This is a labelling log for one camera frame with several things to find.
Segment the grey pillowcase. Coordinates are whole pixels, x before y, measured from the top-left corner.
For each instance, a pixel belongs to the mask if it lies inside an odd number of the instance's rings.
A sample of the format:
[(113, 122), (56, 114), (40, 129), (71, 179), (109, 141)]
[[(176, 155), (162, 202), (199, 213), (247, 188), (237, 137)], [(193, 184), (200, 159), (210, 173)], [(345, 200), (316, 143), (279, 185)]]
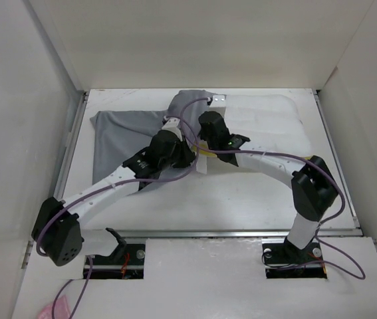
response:
[(167, 110), (97, 112), (90, 119), (95, 131), (92, 182), (110, 175), (123, 161), (148, 146), (166, 116), (179, 116), (189, 102), (213, 95), (206, 90), (181, 90)]

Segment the white pillow yellow edge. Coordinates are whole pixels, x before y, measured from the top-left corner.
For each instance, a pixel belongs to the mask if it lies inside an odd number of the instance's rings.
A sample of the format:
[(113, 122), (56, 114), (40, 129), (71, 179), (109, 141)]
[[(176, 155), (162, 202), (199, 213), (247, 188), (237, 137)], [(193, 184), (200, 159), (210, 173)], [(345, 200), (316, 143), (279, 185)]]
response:
[(225, 108), (208, 107), (205, 112), (220, 113), (230, 133), (250, 138), (267, 152), (312, 157), (311, 141), (290, 98), (226, 95), (226, 102)]

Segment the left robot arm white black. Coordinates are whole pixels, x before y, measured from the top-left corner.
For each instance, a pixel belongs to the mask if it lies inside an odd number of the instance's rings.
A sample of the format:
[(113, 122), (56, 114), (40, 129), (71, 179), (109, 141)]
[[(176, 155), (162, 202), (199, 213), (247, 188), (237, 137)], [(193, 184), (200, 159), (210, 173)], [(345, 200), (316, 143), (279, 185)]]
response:
[(184, 138), (160, 130), (149, 146), (123, 161), (112, 173), (88, 189), (66, 199), (46, 199), (39, 210), (31, 236), (39, 255), (64, 266), (78, 255), (102, 256), (110, 263), (124, 257), (126, 241), (113, 228), (86, 230), (86, 224), (118, 200), (162, 179), (169, 168), (187, 168), (195, 153)]

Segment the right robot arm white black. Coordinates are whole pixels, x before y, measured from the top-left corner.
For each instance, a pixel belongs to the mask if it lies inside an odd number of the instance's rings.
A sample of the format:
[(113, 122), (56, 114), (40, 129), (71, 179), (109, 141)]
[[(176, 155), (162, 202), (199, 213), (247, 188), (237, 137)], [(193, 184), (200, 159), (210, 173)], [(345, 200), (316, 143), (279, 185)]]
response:
[(293, 225), (283, 243), (264, 250), (263, 260), (271, 267), (306, 263), (321, 219), (339, 194), (325, 161), (318, 156), (305, 159), (267, 152), (250, 138), (230, 133), (223, 117), (215, 111), (203, 113), (199, 124), (200, 138), (221, 161), (263, 173), (292, 191), (297, 212)]

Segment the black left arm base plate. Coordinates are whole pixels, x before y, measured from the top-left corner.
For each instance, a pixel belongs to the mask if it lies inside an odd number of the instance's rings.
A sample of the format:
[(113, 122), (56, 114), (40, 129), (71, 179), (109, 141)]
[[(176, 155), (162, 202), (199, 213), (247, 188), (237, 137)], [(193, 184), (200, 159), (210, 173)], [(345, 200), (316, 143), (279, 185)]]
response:
[(125, 239), (115, 229), (86, 230), (81, 254), (83, 277), (100, 280), (138, 280), (144, 277), (146, 242)]

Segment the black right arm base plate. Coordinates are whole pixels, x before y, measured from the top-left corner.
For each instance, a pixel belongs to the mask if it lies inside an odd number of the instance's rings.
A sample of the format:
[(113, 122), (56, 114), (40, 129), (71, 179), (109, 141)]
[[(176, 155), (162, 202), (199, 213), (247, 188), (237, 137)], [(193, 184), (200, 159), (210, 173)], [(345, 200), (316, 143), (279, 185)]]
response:
[(290, 243), (262, 243), (267, 279), (327, 279), (320, 244), (312, 241), (299, 250)]

